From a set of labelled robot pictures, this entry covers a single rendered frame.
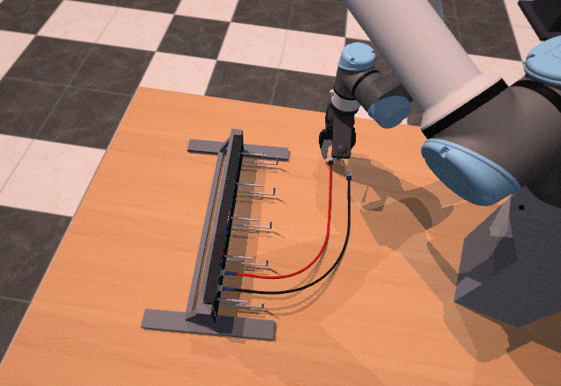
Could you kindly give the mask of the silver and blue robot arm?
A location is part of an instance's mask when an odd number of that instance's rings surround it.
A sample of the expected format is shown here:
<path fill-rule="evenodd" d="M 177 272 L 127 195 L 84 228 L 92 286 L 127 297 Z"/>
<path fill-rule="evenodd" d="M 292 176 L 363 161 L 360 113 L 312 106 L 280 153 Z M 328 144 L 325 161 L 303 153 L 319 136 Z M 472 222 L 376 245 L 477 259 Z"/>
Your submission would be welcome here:
<path fill-rule="evenodd" d="M 489 206 L 526 185 L 561 209 L 561 35 L 535 46 L 525 76 L 508 87 L 479 71 L 444 23 L 441 0 L 342 2 L 393 72 L 374 66 L 367 44 L 345 46 L 330 90 L 336 108 L 362 106 L 389 129 L 414 100 L 422 156 L 455 194 Z"/>

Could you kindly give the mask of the grey port rack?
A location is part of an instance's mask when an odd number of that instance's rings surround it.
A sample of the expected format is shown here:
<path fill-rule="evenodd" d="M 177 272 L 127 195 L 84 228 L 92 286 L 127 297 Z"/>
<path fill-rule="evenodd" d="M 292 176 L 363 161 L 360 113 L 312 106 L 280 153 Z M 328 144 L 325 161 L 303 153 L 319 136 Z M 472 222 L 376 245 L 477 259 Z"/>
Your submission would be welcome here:
<path fill-rule="evenodd" d="M 238 190 L 238 185 L 263 187 L 263 185 L 258 184 L 238 183 L 242 162 L 278 165 L 278 160 L 288 160 L 288 147 L 244 144 L 243 131 L 240 129 L 231 129 L 231 135 L 225 142 L 190 139 L 187 150 L 188 152 L 218 154 L 202 228 L 202 236 L 195 262 L 195 270 L 188 296 L 187 309 L 186 312 L 145 309 L 140 327 L 177 332 L 195 332 L 273 340 L 274 320 L 220 316 L 217 315 L 217 312 L 219 304 L 264 309 L 264 302 L 262 302 L 262 306 L 256 306 L 219 303 L 219 301 L 249 303 L 247 300 L 220 298 L 222 290 L 229 290 L 228 287 L 223 287 L 222 285 L 224 275 L 231 275 L 231 272 L 225 271 L 225 263 L 264 267 L 268 266 L 268 259 L 266 259 L 266 264 L 226 260 L 226 257 L 254 260 L 253 257 L 227 255 L 232 225 L 272 229 L 272 220 L 270 221 L 270 227 L 232 224 L 233 219 L 259 221 L 254 218 L 233 217 L 237 192 L 272 196 L 275 195 L 275 186 L 273 187 L 273 193 Z M 226 155 L 224 171 L 217 199 L 217 208 L 209 241 L 209 250 L 202 278 L 202 286 L 197 308 L 194 309 L 195 295 L 201 273 L 202 260 L 209 232 L 209 224 L 224 155 Z M 276 163 L 242 161 L 243 156 L 273 159 L 276 160 Z"/>

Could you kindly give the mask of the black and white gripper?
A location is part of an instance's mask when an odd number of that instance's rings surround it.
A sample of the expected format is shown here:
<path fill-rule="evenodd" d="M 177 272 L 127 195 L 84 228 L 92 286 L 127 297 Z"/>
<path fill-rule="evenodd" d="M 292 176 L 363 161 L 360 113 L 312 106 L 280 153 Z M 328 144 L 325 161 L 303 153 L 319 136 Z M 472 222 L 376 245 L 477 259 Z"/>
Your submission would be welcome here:
<path fill-rule="evenodd" d="M 334 112 L 340 116 L 350 117 L 352 116 L 352 148 L 356 143 L 356 133 L 355 128 L 355 114 L 359 109 L 355 111 L 341 111 L 336 108 L 332 102 L 328 104 L 326 115 L 325 115 L 325 130 L 323 129 L 319 134 L 319 146 L 321 149 L 322 157 L 325 160 L 327 158 L 328 148 L 332 144 L 332 130 L 333 130 L 333 114 Z"/>

